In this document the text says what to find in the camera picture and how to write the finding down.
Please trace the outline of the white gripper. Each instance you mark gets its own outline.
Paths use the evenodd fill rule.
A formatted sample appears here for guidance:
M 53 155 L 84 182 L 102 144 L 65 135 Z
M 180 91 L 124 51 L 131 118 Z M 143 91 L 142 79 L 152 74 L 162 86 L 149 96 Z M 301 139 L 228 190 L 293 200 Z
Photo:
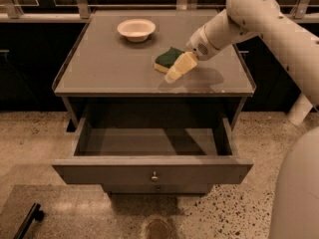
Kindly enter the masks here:
M 164 79 L 173 83 L 181 76 L 197 66 L 198 60 L 207 61 L 216 56 L 219 51 L 213 47 L 206 37 L 205 27 L 198 28 L 189 38 L 186 47 L 191 52 L 181 54 L 169 68 Z

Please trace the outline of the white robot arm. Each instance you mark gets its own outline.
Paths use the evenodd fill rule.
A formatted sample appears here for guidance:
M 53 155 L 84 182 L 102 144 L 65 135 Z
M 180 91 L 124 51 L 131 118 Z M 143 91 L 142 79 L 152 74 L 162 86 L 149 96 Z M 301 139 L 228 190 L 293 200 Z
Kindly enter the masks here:
M 226 0 L 225 9 L 189 38 L 187 51 L 165 75 L 169 83 L 231 44 L 258 36 L 301 94 L 287 118 L 304 121 L 319 106 L 319 37 L 284 16 L 276 0 Z

